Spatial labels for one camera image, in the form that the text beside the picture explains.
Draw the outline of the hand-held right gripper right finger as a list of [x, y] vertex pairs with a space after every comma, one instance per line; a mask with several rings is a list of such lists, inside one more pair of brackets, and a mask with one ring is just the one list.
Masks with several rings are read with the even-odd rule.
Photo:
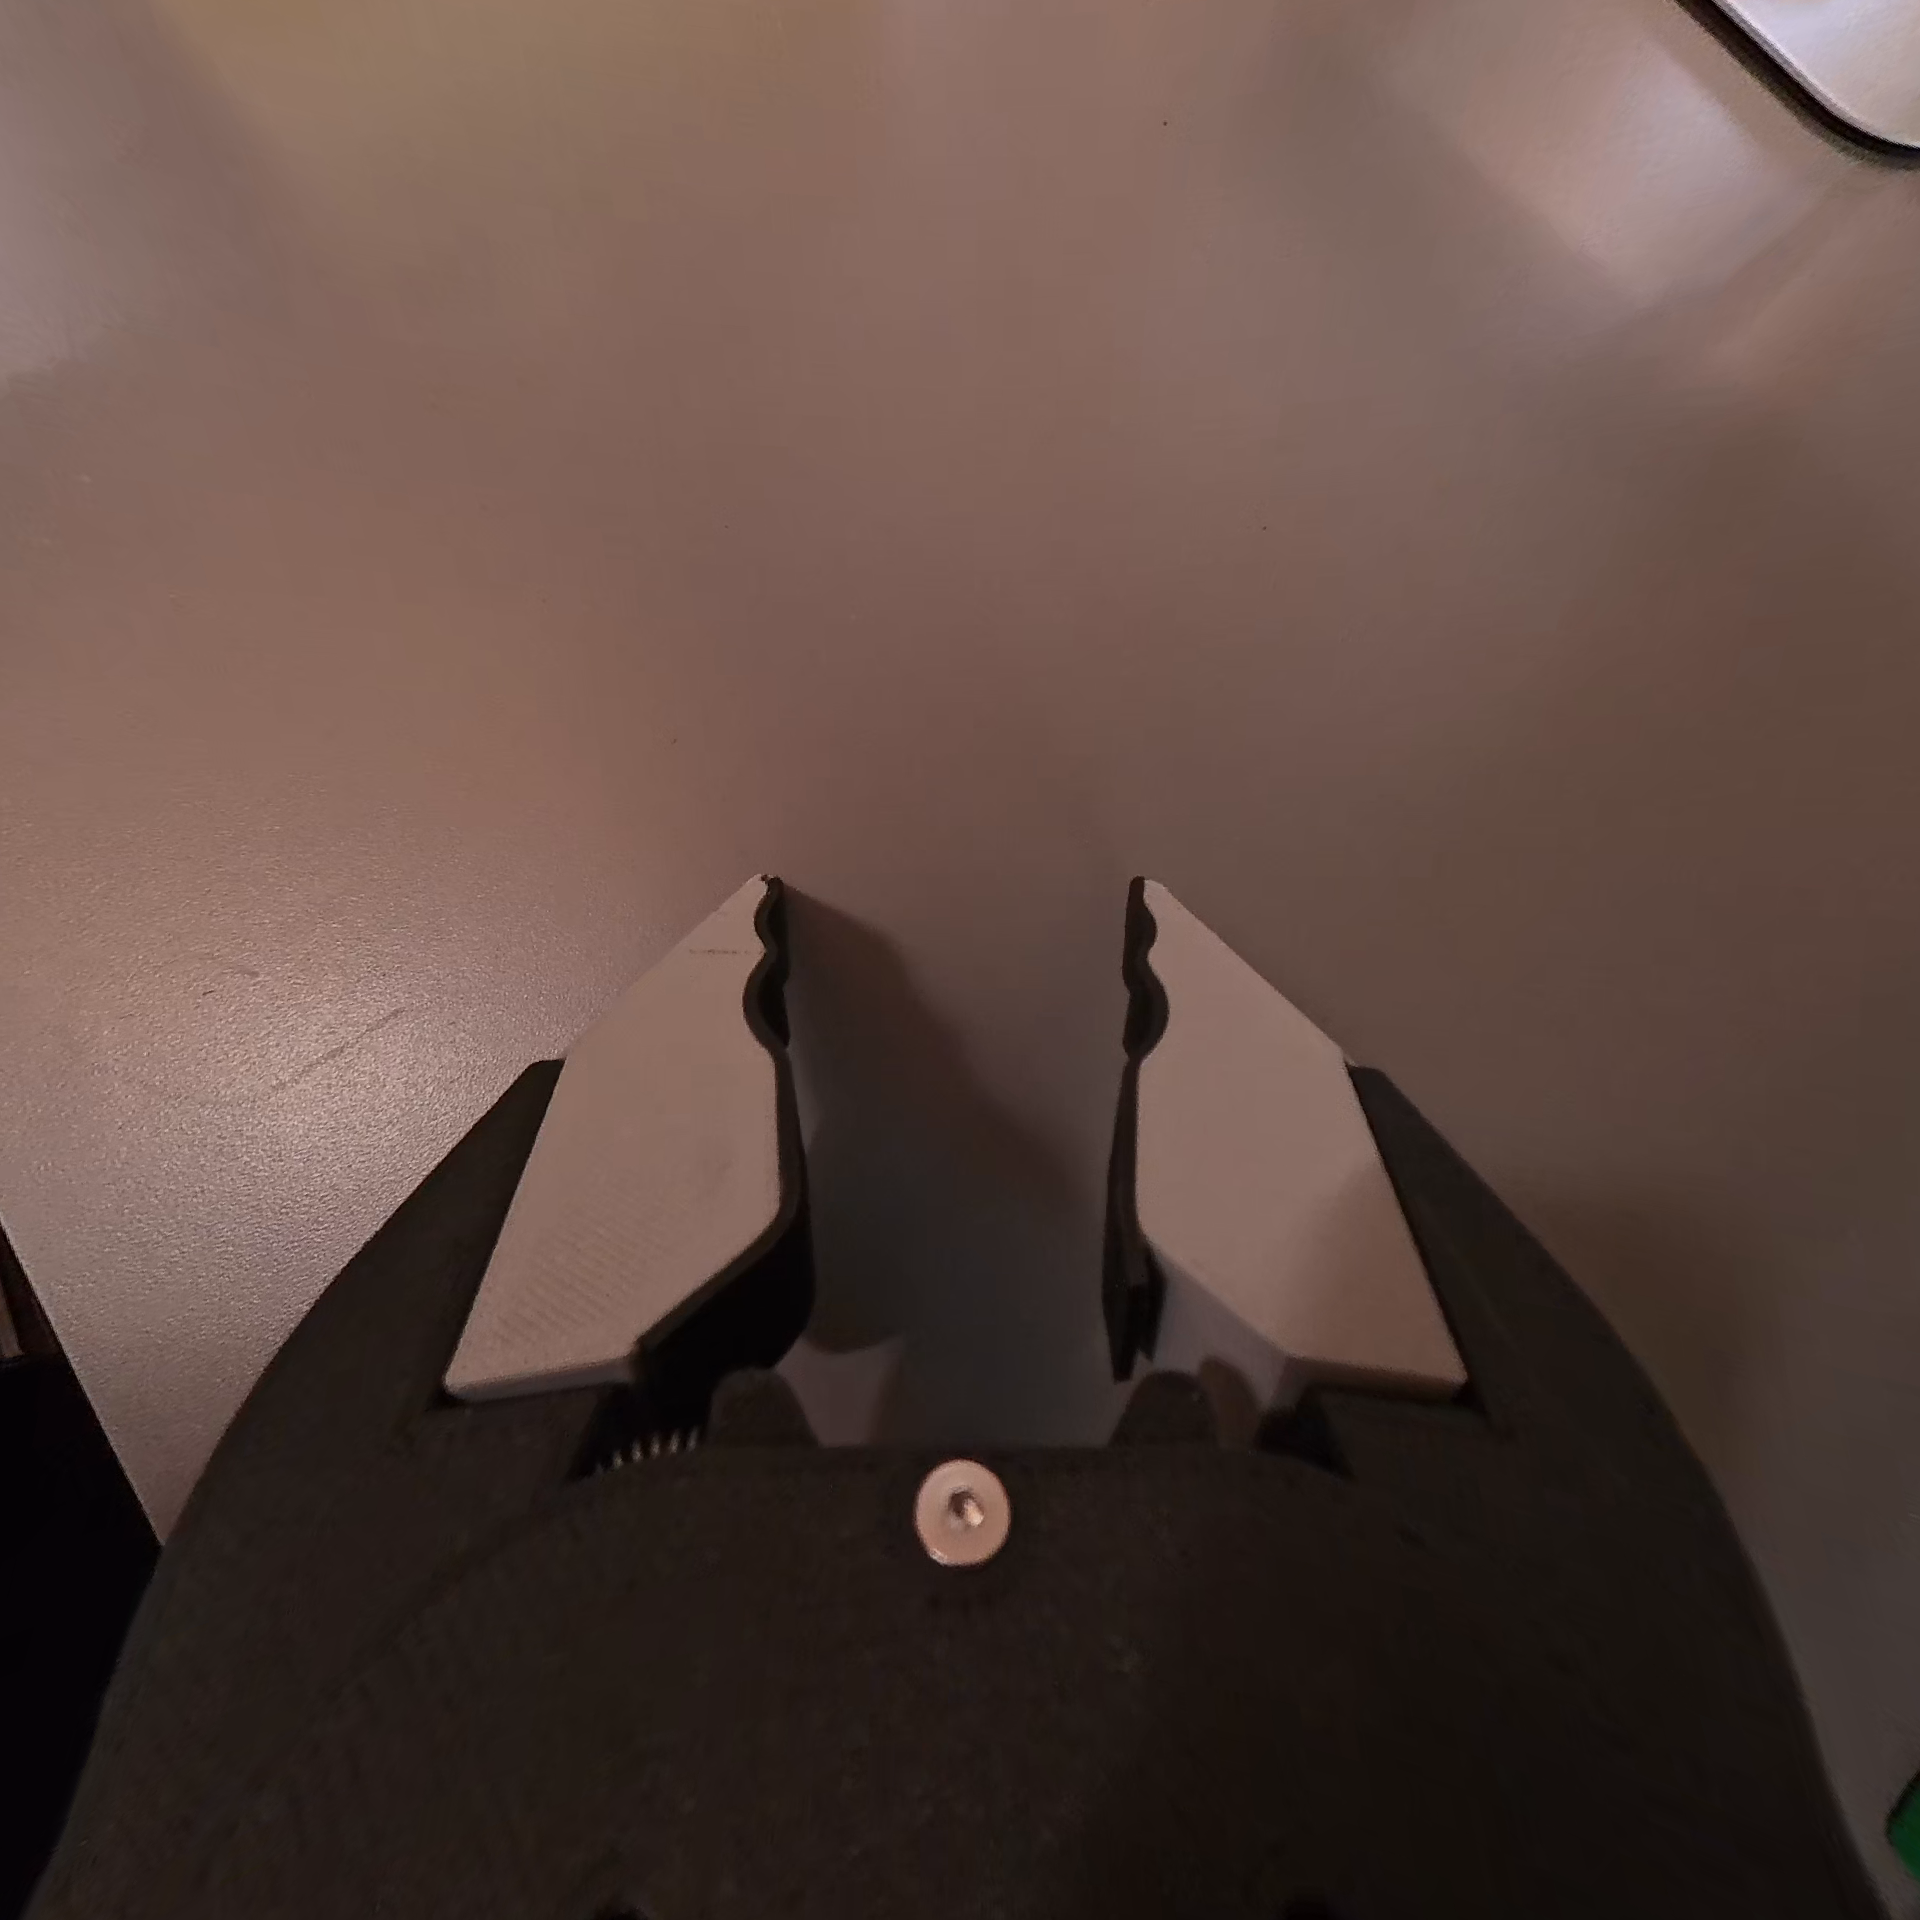
[[1101, 1202], [1115, 1382], [1259, 1428], [1315, 1388], [1422, 1409], [1469, 1374], [1338, 1043], [1159, 881], [1126, 891]]

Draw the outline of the silver flat device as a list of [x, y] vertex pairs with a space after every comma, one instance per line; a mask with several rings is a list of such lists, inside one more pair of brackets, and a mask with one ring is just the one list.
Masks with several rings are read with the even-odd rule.
[[1917, 152], [1917, 3], [1716, 3], [1844, 133]]

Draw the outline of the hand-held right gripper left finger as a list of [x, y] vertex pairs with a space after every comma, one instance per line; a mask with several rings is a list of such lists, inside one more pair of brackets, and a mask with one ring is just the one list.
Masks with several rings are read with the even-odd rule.
[[659, 1428], [812, 1309], [786, 900], [758, 874], [570, 1045], [443, 1372], [461, 1405], [627, 1388]]

